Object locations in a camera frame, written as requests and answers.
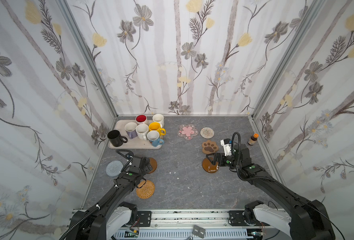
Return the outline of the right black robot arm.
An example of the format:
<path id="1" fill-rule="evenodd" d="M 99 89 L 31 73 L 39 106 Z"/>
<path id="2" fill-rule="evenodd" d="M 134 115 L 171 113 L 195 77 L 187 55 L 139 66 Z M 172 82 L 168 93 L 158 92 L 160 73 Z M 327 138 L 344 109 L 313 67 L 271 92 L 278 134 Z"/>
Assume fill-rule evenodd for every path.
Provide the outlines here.
<path id="1" fill-rule="evenodd" d="M 293 240 L 334 240 L 337 228 L 329 219 L 325 206 L 318 200 L 310 201 L 285 187 L 274 179 L 263 167 L 254 164 L 246 145 L 232 138 L 221 140 L 223 153 L 206 154 L 205 160 L 216 169 L 227 167 L 237 177 L 265 192 L 276 201 L 283 211 L 270 208 L 261 201 L 245 205 L 241 216 L 248 226 L 268 224 Z"/>

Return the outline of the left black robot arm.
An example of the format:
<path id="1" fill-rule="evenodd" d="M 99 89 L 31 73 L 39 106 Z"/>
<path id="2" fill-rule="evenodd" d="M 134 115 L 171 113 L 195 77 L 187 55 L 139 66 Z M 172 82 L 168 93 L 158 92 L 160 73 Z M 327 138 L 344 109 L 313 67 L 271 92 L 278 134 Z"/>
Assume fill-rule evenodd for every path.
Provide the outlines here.
<path id="1" fill-rule="evenodd" d="M 72 216 L 61 240 L 108 240 L 123 225 L 135 220 L 136 206 L 124 203 L 123 199 L 138 187 L 153 166 L 149 157 L 125 149 L 116 152 L 128 162 L 114 180 L 114 186 L 93 207 Z"/>

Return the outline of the dark brown glossy round coaster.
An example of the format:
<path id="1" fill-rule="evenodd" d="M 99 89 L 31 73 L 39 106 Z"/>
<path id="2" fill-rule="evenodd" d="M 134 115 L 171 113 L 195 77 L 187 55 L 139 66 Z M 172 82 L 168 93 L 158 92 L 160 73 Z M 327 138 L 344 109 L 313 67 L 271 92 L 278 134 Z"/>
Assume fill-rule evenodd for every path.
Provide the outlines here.
<path id="1" fill-rule="evenodd" d="M 219 169 L 218 163 L 216 163 L 214 165 L 214 164 L 212 164 L 212 162 L 208 158 L 205 158 L 202 161 L 202 167 L 203 167 L 204 171 L 206 171 L 207 173 L 210 173 L 210 174 L 216 173 Z"/>

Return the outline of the pink cherry blossom coaster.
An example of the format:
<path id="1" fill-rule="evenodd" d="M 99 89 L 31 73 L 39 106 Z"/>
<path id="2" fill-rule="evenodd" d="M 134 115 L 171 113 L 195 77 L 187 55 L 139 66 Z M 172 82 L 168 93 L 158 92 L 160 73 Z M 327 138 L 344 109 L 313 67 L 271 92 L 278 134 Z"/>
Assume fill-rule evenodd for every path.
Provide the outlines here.
<path id="1" fill-rule="evenodd" d="M 186 140 L 191 140 L 198 135 L 198 130 L 193 124 L 180 125 L 178 135 Z"/>

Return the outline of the brown paw print coaster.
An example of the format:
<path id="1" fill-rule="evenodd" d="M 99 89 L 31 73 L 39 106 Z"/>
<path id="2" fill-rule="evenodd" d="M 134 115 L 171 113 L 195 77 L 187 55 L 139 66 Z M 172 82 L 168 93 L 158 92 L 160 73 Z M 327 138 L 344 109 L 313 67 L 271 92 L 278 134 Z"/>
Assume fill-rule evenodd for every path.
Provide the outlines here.
<path id="1" fill-rule="evenodd" d="M 216 142 L 207 140 L 202 143 L 202 152 L 206 155 L 216 153 L 219 150 L 219 147 Z"/>

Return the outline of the white braided round coaster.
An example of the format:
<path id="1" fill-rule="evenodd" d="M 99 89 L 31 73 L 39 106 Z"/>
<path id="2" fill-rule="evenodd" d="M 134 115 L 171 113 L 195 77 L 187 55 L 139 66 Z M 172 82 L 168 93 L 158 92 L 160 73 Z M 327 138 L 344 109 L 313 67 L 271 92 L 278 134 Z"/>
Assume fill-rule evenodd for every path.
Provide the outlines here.
<path id="1" fill-rule="evenodd" d="M 200 135 L 205 139 L 211 139 L 215 135 L 215 132 L 212 128 L 204 127 L 201 129 Z"/>

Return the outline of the brown round wooden coaster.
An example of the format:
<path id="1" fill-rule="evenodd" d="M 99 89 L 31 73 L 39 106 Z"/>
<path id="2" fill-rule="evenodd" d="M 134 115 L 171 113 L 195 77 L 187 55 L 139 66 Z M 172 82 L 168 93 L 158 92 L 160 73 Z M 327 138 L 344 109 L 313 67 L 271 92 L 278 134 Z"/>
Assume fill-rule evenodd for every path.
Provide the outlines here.
<path id="1" fill-rule="evenodd" d="M 157 161 L 154 158 L 150 158 L 150 166 L 152 169 L 148 172 L 148 174 L 152 174 L 157 169 Z"/>

